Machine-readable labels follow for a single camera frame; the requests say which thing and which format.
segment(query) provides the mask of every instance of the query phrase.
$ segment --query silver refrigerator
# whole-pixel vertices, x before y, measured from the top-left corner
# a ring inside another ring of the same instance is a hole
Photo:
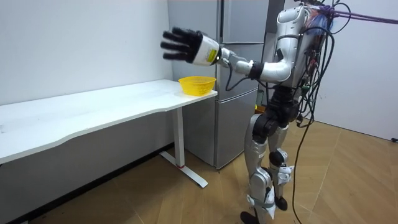
[[[239,56],[261,61],[269,0],[179,1],[169,0],[170,28],[201,30]],[[222,168],[243,152],[244,135],[254,105],[258,83],[245,80],[225,91],[229,70],[173,62],[174,80],[200,75],[217,78],[218,96],[183,108],[185,149]],[[230,85],[243,78],[233,73]]]

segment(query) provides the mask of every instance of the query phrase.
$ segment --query floor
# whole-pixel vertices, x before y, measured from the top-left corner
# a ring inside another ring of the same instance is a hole
[[[295,126],[289,129],[284,150],[290,164],[302,134]],[[31,223],[235,224],[242,211],[252,212],[243,154],[219,172],[189,153],[186,160],[208,181],[206,188],[157,156]],[[314,123],[297,169],[296,211],[302,223],[398,223],[398,144]],[[289,210],[278,210],[270,224],[298,223],[291,197],[289,183]]]

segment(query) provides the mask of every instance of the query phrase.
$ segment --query table leg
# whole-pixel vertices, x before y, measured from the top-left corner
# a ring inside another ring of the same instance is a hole
[[[185,166],[184,130],[182,125],[182,108],[173,110],[175,164],[178,168]]]
[[[173,110],[172,113],[173,113],[173,127],[174,127],[175,158],[172,157],[167,152],[161,152],[160,155],[163,156],[172,164],[174,164],[176,167],[178,167],[182,172],[187,174],[200,187],[204,188],[208,184],[207,181],[205,181],[198,174],[196,174],[194,171],[185,166],[182,108],[177,108]]]

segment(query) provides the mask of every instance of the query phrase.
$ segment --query robot finger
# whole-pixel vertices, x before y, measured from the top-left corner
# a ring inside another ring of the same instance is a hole
[[[171,44],[167,42],[161,42],[160,47],[167,50],[176,50],[178,52],[190,53],[191,49],[187,45]]]
[[[166,39],[169,39],[171,41],[177,42],[177,43],[181,43],[181,44],[187,44],[187,39],[184,37],[181,37],[179,35],[175,35],[169,31],[165,31],[163,32],[163,37]]]
[[[172,32],[173,32],[173,34],[177,34],[177,35],[182,36],[182,37],[193,37],[193,36],[197,35],[197,33],[195,31],[193,31],[193,30],[182,29],[182,28],[179,28],[179,27],[173,27]]]
[[[177,53],[177,54],[164,53],[163,58],[166,60],[188,60],[189,56],[185,53]]]

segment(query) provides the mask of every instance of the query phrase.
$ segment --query plastic basket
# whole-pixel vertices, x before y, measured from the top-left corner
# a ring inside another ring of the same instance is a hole
[[[185,94],[193,96],[203,96],[209,93],[216,82],[215,78],[211,77],[186,77],[179,80],[182,91]]]

